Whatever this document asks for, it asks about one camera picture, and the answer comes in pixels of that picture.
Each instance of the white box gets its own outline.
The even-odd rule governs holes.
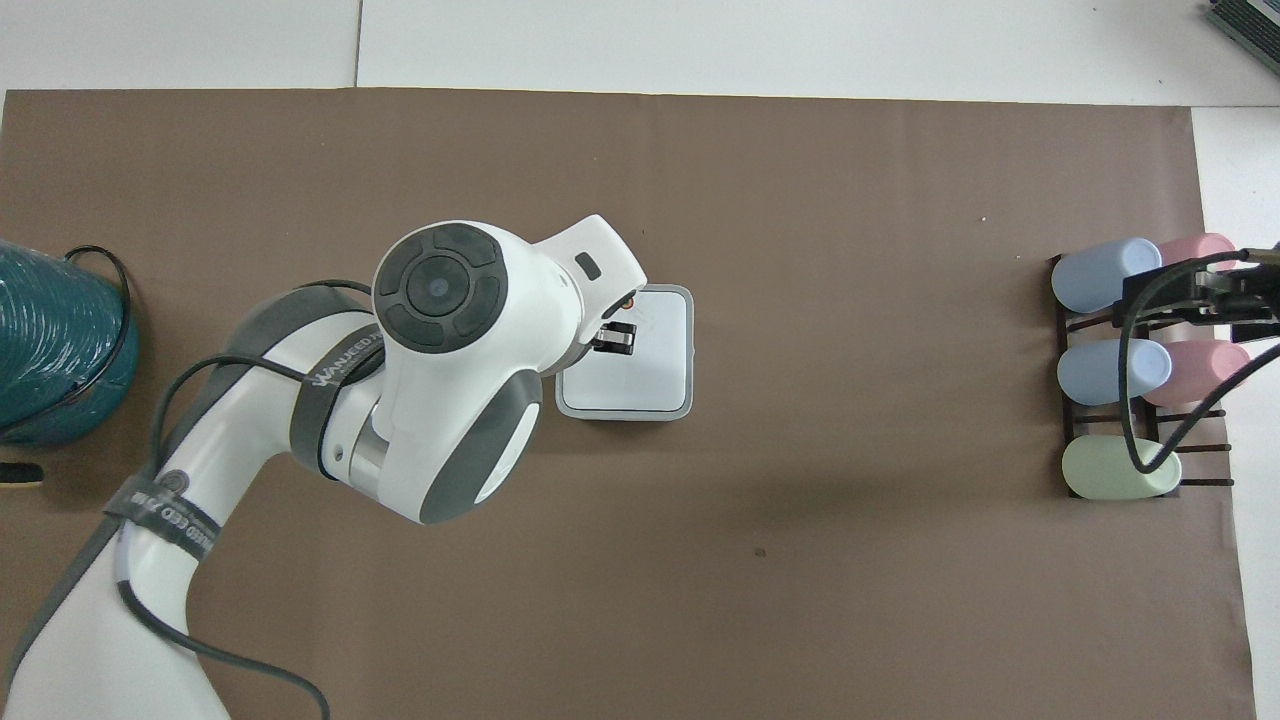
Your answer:
[[[694,297],[650,284],[611,322],[636,327],[634,352],[588,352],[556,375],[556,406],[584,420],[676,420],[694,405]]]

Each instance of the black wire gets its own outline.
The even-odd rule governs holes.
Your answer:
[[[1156,277],[1151,283],[1147,284],[1134,299],[1133,305],[1129,307],[1129,313],[1125,315],[1124,325],[1120,328],[1120,359],[1119,359],[1119,383],[1120,383],[1120,402],[1129,402],[1129,341],[1133,336],[1133,331],[1138,324],[1138,319],[1142,316],[1142,311],[1146,309],[1147,304],[1160,292],[1165,286],[1174,282],[1180,277],[1185,277],[1193,273],[1207,269],[1215,263],[1224,263],[1228,260],[1243,260],[1248,261],[1248,250],[1236,250],[1234,252],[1216,252],[1213,255],[1206,255],[1204,258],[1194,258],[1192,260],[1184,260],[1175,265],[1170,265],[1164,273]],[[1253,373],[1262,369],[1263,365],[1271,363],[1277,356],[1280,356],[1280,346],[1267,350],[1262,355],[1258,355],[1251,360],[1247,365],[1231,374],[1231,377],[1222,380],[1213,392],[1208,393],[1194,410],[1187,414],[1187,418],[1174,429],[1169,436],[1169,439],[1160,446],[1160,450],[1151,459],[1149,462],[1143,462],[1142,457],[1138,455],[1138,442],[1134,438],[1133,432],[1133,416],[1128,409],[1120,413],[1120,427],[1124,430],[1125,448],[1129,452],[1129,461],[1133,462],[1134,469],[1137,469],[1143,475],[1155,473],[1178,445],[1190,433],[1192,428],[1198,423],[1208,411],[1216,405],[1222,397],[1235,389],[1245,378]]]
[[[273,373],[284,375],[291,380],[302,382],[306,378],[305,373],[294,370],[288,365],[282,365],[274,360],[268,360],[266,357],[259,357],[256,355],[234,355],[234,354],[221,354],[211,355],[200,360],[195,365],[183,370],[169,387],[165,388],[164,395],[160,396],[160,401],[156,404],[155,415],[151,418],[151,452],[147,459],[147,464],[142,468],[146,477],[154,478],[156,473],[160,471],[161,456],[164,452],[164,416],[169,411],[169,404],[173,402],[173,396],[178,393],[178,388],[183,386],[187,380],[192,378],[200,370],[209,368],[210,365],[252,365],[255,368],[262,368]]]
[[[120,259],[116,258],[114,252],[97,245],[81,245],[73,247],[68,250],[65,255],[63,255],[63,260],[73,261],[76,258],[86,252],[93,252],[96,255],[106,258],[115,268],[115,275],[116,278],[119,278],[120,282],[120,328],[115,332],[115,342],[111,343],[111,350],[106,352],[106,357],[102,359],[97,369],[93,372],[92,375],[90,375],[87,380],[77,383],[72,389],[67,391],[67,395],[58,398],[58,401],[54,402],[52,405],[36,410],[35,413],[27,415],[26,418],[19,418],[18,420],[14,420],[4,427],[0,427],[0,438],[3,438],[8,432],[13,430],[19,425],[24,425],[37,418],[42,418],[49,413],[52,413],[59,407],[64,407],[74,402],[82,395],[88,392],[100,379],[102,379],[102,375],[106,374],[106,372],[115,363],[115,359],[119,357],[120,350],[124,348],[124,340],[125,337],[128,337],[129,325],[133,322],[133,300],[129,293],[129,278],[124,272],[124,263],[122,263]]]
[[[279,363],[275,363],[274,360],[268,360],[266,357],[259,357],[255,355],[234,355],[234,354],[212,355],[210,357],[205,357],[204,360],[195,363],[192,366],[183,370],[183,373],[178,375],[172,383],[169,383],[169,387],[165,388],[164,395],[160,396],[160,401],[156,404],[155,416],[152,416],[151,419],[150,456],[147,460],[147,465],[143,466],[142,469],[146,477],[155,477],[156,473],[159,473],[160,470],[160,464],[163,457],[163,442],[164,442],[163,439],[164,419],[165,415],[168,414],[169,405],[173,402],[174,396],[178,393],[178,389],[183,386],[183,383],[186,383],[196,373],[198,373],[205,368],[209,368],[210,365],[251,365],[253,368],[262,368],[265,370],[270,370],[273,373],[284,375],[291,380],[296,382],[302,382],[306,378],[305,373],[294,370],[288,365],[282,365]],[[329,701],[324,697],[324,693],[320,691],[320,688],[317,688],[306,678],[289,673],[283,667],[276,667],[275,665],[261,662],[259,660],[253,660],[250,657],[243,657],[241,655],[236,655],[233,652],[228,652],[225,650],[200,642],[192,638],[191,635],[187,635],[169,626],[163,620],[156,618],[150,610],[147,610],[147,607],[142,603],[142,601],[138,600],[137,594],[134,594],[133,592],[133,587],[129,584],[128,580],[120,580],[119,583],[116,583],[116,588],[120,591],[120,600],[124,601],[124,605],[129,609],[129,612],[132,612],[133,616],[137,618],[138,621],[142,623],[152,633],[160,635],[164,639],[168,639],[174,644],[184,647],[192,652],[207,656],[219,662],[225,662],[228,665],[234,665],[237,667],[244,667],[246,670],[255,670],[257,673],[262,673],[265,675],[270,675],[273,678],[293,683],[294,685],[310,693],[312,698],[315,698],[316,705],[320,706],[320,716],[324,720],[329,720]]]
[[[116,589],[120,593],[120,600],[124,601],[124,606],[129,609],[129,612],[138,619],[148,630],[156,635],[179,646],[184,647],[192,652],[204,655],[210,660],[216,660],[219,662],[225,662],[236,667],[243,667],[246,670],[256,670],[264,675],[270,675],[273,678],[292,683],[303,691],[306,691],[320,706],[320,717],[323,720],[329,720],[329,701],[324,697],[324,693],[317,688],[311,680],[307,680],[302,675],[296,675],[289,673],[284,667],[271,665],[269,662],[262,662],[260,660],[253,660],[251,657],[244,657],[236,655],[233,652],[227,652],[225,650],[214,647],[211,644],[197,641],[196,638],[179,632],[178,629],[170,626],[164,620],[156,618],[138,596],[133,592],[133,585],[129,580],[120,580],[115,583]]]
[[[374,293],[374,288],[369,287],[365,283],[356,282],[356,281],[344,281],[342,278],[330,278],[330,279],[326,279],[326,281],[315,281],[315,282],[300,284],[294,290],[303,288],[303,287],[344,287],[347,290],[355,290],[356,292],[364,292],[365,295],[372,295]]]

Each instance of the brown table surface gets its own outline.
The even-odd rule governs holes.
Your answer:
[[[1230,491],[1091,503],[1057,471],[1046,260],[1201,231],[1194,160],[1165,108],[10,92],[0,234],[115,250],[143,355],[0,495],[0,651],[251,306],[367,281],[430,222],[602,213],[692,291],[692,413],[548,405],[503,492],[434,528],[276,459],[197,574],[197,637],[339,719],[1253,717]],[[209,671],[238,717],[314,712]]]

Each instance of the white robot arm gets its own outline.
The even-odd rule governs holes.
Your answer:
[[[19,642],[4,719],[228,717],[196,655],[127,596],[186,635],[200,560],[279,454],[417,523],[484,502],[529,442],[540,377],[593,345],[617,350],[595,338],[645,282],[598,215],[535,245],[449,222],[392,246],[372,316],[330,287],[259,306],[227,352],[275,372],[220,364],[113,498]]]

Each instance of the blue cup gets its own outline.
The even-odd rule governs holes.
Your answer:
[[[1161,266],[1160,249],[1130,237],[1082,250],[1053,266],[1053,295],[1068,310],[1096,313],[1124,295],[1124,279]]]
[[[1057,360],[1057,384],[1080,405],[1106,405],[1120,400],[1120,341],[1076,345]],[[1162,345],[1129,341],[1129,397],[1148,393],[1169,380],[1174,361]]]

